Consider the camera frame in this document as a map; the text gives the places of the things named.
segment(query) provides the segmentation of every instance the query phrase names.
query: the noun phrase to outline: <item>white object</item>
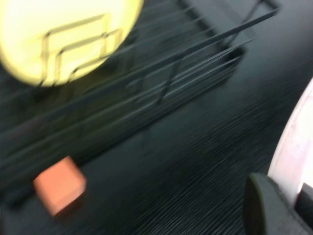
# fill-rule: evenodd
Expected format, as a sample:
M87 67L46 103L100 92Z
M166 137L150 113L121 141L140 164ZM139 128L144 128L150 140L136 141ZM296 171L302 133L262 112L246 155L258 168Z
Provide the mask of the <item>white object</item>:
M299 99L271 161L271 177L294 206L304 182L313 171L313 79Z

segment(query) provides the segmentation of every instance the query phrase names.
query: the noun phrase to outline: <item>yellow plate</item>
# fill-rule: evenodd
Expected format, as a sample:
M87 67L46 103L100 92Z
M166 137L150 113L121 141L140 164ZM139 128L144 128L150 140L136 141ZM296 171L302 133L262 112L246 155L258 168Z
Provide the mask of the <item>yellow plate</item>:
M118 48L142 5L143 0L0 0L1 62L31 85L78 79Z

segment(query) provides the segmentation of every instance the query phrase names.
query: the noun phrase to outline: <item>orange sponge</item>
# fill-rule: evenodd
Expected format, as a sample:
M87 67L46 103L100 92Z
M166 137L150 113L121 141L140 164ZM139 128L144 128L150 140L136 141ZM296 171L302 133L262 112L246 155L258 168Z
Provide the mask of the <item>orange sponge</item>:
M35 180L37 195L52 216L70 207L86 189L86 179L71 157L43 171Z

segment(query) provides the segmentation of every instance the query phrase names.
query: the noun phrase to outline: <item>dish rack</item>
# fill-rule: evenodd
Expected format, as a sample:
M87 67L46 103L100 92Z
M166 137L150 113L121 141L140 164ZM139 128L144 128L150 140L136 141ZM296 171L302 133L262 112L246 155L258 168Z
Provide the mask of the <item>dish rack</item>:
M213 2L146 0L119 49L63 86L30 87L2 69L0 190L31 182L67 155L82 164L230 78L252 40L236 37L278 7L256 1L239 25L219 32L198 11ZM260 6L268 12L253 18Z

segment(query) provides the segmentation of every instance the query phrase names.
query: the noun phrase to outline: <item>black textured mat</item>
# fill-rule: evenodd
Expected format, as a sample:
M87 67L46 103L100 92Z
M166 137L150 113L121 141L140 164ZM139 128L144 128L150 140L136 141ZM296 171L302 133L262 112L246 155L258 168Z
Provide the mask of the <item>black textured mat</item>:
M5 234L244 234L246 176L266 173L312 76L312 11L284 1L233 79L85 165L86 203L68 220L32 196L3 208Z

